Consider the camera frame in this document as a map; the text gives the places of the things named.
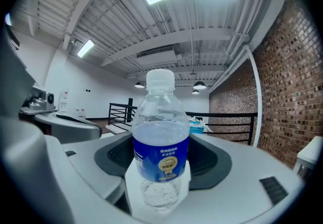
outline blue bottle label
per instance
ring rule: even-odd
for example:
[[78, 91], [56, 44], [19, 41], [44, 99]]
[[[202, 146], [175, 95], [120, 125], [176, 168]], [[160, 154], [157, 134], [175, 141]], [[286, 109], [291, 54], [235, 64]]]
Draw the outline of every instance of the blue bottle label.
[[189, 138], [169, 146], [151, 146], [133, 138], [138, 169], [151, 182], [168, 182], [185, 170]]

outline gold seal on label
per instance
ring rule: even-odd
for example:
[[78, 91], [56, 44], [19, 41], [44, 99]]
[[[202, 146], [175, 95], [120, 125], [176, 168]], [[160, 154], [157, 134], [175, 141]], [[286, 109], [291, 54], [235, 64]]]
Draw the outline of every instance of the gold seal on label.
[[161, 171], [164, 171], [165, 175], [167, 175], [173, 172], [173, 169], [176, 167], [177, 162], [177, 158], [174, 156], [165, 157], [159, 162], [158, 166], [159, 169]]

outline white bottle cap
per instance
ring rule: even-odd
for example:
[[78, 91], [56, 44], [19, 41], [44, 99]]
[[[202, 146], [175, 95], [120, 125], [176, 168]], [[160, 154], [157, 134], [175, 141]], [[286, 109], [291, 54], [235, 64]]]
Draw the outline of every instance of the white bottle cap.
[[147, 73], [147, 89], [174, 89], [174, 73], [166, 69], [156, 69]]

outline ceiling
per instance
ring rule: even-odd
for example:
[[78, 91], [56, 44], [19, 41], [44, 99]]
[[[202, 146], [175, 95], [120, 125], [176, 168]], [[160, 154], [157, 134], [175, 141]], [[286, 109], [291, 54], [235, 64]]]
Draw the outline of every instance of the ceiling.
[[[132, 81], [150, 69], [176, 68], [176, 86], [191, 86], [193, 57], [193, 78], [212, 86], [256, 33], [267, 1], [18, 0], [11, 14], [13, 28], [28, 26], [31, 36], [47, 35], [72, 55], [91, 38], [95, 46], [83, 59]], [[137, 61], [139, 52], [164, 45], [174, 45], [176, 62]]]

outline white pillar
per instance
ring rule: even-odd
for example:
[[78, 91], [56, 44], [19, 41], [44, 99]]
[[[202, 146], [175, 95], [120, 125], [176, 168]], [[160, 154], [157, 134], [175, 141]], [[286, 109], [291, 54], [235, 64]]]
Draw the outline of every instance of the white pillar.
[[45, 90], [54, 93], [54, 105], [58, 107], [60, 92], [66, 85], [65, 62], [69, 50], [63, 50], [62, 46], [55, 51], [51, 60], [45, 81]]
[[261, 95], [261, 85], [260, 85], [260, 79], [259, 79], [259, 74], [258, 74], [258, 69], [256, 62], [253, 58], [252, 52], [250, 50], [250, 47], [248, 45], [245, 46], [247, 54], [249, 55], [252, 69], [253, 69], [253, 74], [254, 78], [256, 80], [256, 88], [257, 88], [257, 100], [258, 100], [258, 117], [257, 117], [257, 127], [256, 127], [256, 134], [254, 137], [253, 141], [253, 147], [258, 146], [258, 141], [260, 137], [260, 130], [261, 130], [261, 122], [262, 122], [262, 95]]

